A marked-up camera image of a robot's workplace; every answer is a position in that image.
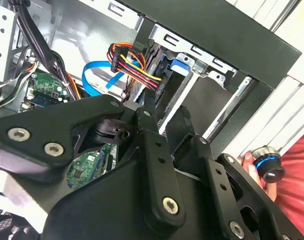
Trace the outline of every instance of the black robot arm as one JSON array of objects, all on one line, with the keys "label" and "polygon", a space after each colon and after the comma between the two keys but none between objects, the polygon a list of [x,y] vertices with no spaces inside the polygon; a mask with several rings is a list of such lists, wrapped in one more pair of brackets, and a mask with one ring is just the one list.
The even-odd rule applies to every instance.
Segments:
[{"label": "black robot arm", "polygon": [[61,199],[42,240],[303,240],[234,158],[213,159],[189,118],[179,108],[159,135],[150,91],[135,110],[102,95],[0,118],[0,169],[54,183],[82,153],[119,145],[116,168]]}]

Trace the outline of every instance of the white panel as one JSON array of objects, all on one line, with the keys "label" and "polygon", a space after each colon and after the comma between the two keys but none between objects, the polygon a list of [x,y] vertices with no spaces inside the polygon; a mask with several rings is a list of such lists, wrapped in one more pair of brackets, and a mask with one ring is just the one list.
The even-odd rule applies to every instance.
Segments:
[{"label": "white panel", "polygon": [[276,34],[303,53],[288,74],[304,84],[304,0],[280,26]]},{"label": "white panel", "polygon": [[291,77],[285,78],[270,95],[260,109],[252,116],[242,130],[224,149],[223,153],[238,157],[247,149],[249,143],[262,131],[284,102],[297,90],[299,82]]},{"label": "white panel", "polygon": [[282,129],[282,131],[272,140],[271,144],[279,149],[288,142],[288,139],[295,136],[304,126],[304,107],[303,109]]},{"label": "white panel", "polygon": [[0,82],[5,81],[14,35],[15,13],[0,6]]},{"label": "white panel", "polygon": [[297,132],[293,138],[286,143],[286,145],[280,150],[280,154],[284,155],[302,136],[304,135],[304,126]]},{"label": "white panel", "polygon": [[235,7],[253,18],[263,3],[264,0],[238,0],[235,3]]},{"label": "white panel", "polygon": [[[257,137],[249,144],[247,150],[254,150],[263,145],[267,145],[272,139],[286,126],[286,124],[296,115],[300,107],[304,105],[304,86],[302,86],[286,104],[276,113],[273,119],[264,127]],[[268,146],[279,149],[277,145],[268,144]]]}]

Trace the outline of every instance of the knob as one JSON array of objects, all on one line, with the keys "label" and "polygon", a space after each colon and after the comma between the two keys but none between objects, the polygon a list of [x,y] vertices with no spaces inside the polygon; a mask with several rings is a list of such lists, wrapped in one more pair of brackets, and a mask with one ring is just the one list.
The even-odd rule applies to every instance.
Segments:
[{"label": "knob", "polygon": [[276,183],[284,177],[285,169],[281,166],[282,158],[278,151],[270,146],[264,146],[256,149],[252,154],[258,175],[265,182]]}]

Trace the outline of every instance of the silver screw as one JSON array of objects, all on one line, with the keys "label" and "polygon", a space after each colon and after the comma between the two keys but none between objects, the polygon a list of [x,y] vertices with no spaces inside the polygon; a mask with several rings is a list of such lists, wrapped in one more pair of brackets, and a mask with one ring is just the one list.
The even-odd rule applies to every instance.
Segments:
[{"label": "silver screw", "polygon": [[236,237],[238,237],[239,239],[243,239],[245,237],[243,229],[241,228],[241,226],[239,226],[239,224],[237,222],[231,221],[230,228],[231,228],[233,234]]},{"label": "silver screw", "polygon": [[53,156],[53,157],[58,157],[61,156],[64,152],[64,148],[62,145],[56,143],[56,142],[50,142],[44,147],[44,151],[46,154]]},{"label": "silver screw", "polygon": [[178,205],[175,200],[170,197],[163,199],[163,207],[169,214],[175,215],[178,213]]},{"label": "silver screw", "polygon": [[145,115],[151,116],[151,114],[148,111],[144,111]]},{"label": "silver screw", "polygon": [[228,161],[230,162],[230,163],[234,163],[235,161],[234,161],[234,159],[232,158],[232,157],[230,157],[230,156],[227,156],[227,159],[228,159]]},{"label": "silver screw", "polygon": [[287,236],[286,234],[283,234],[282,237],[283,237],[283,240],[291,240],[290,237]]},{"label": "silver screw", "polygon": [[14,141],[22,142],[28,140],[31,134],[24,128],[14,127],[7,132],[7,136]]},{"label": "silver screw", "polygon": [[200,137],[200,141],[202,144],[206,144],[206,140],[203,137]]},{"label": "silver screw", "polygon": [[118,103],[115,102],[115,101],[111,101],[111,104],[112,104],[113,106],[115,106],[115,107],[119,107],[119,106],[120,106],[120,104],[118,104]]}]

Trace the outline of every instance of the finger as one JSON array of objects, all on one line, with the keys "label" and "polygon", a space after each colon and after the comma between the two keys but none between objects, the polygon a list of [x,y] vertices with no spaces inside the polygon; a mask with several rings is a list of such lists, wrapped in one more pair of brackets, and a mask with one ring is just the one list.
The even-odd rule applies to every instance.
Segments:
[{"label": "finger", "polygon": [[243,162],[243,168],[245,169],[246,172],[249,173],[248,171],[248,165],[253,163],[253,155],[251,152],[245,153],[244,157],[244,162]]},{"label": "finger", "polygon": [[251,152],[245,153],[244,164],[253,164],[253,155]]},{"label": "finger", "polygon": [[240,157],[236,158],[237,162],[242,165],[242,159]]},{"label": "finger", "polygon": [[275,183],[269,183],[266,184],[266,193],[271,198],[273,202],[275,202],[277,197],[277,184]]},{"label": "finger", "polygon": [[261,187],[261,180],[260,177],[258,176],[258,172],[256,170],[256,167],[253,164],[248,164],[248,173],[250,174],[250,176],[252,177],[252,179],[254,179],[254,181]]}]

